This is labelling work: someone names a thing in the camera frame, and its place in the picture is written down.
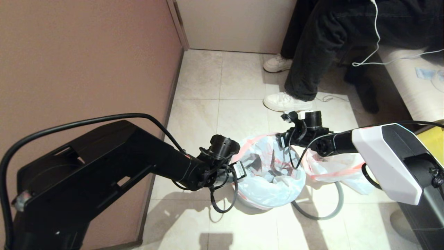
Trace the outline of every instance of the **yellow object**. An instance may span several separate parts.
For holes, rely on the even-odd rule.
[[[444,165],[444,129],[433,127],[417,136],[441,165]]]

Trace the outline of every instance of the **plastic bag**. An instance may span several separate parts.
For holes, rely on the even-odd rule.
[[[322,157],[310,149],[302,159],[302,166],[312,179],[325,182],[341,181],[360,194],[370,194],[374,187],[362,174],[363,163],[364,160],[358,153]]]
[[[290,164],[288,148],[280,148],[275,134],[241,141],[232,162],[241,161],[247,176],[239,181],[241,200],[262,210],[283,206],[296,199],[305,185],[305,173]],[[293,161],[299,156],[291,150]]]

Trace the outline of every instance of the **black jeans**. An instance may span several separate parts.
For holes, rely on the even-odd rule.
[[[440,41],[442,48],[442,0],[379,0],[377,5],[380,44],[418,49]],[[376,44],[375,14],[369,0],[298,0],[281,49],[283,57],[293,58],[286,92],[313,100],[342,46]]]

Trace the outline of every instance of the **person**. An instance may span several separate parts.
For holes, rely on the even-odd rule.
[[[442,48],[442,0],[378,0],[380,44]],[[275,111],[309,110],[317,86],[344,45],[375,46],[376,9],[370,0],[298,0],[281,53],[263,65],[268,72],[290,70],[285,92],[263,102]]]

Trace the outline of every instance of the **white sneaker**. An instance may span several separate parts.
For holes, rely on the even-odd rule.
[[[284,92],[268,95],[263,102],[267,108],[278,112],[311,110],[313,106],[313,101],[301,101]]]
[[[271,58],[264,63],[264,69],[270,73],[277,73],[290,69],[292,63],[292,59],[283,58],[278,54],[277,57]]]

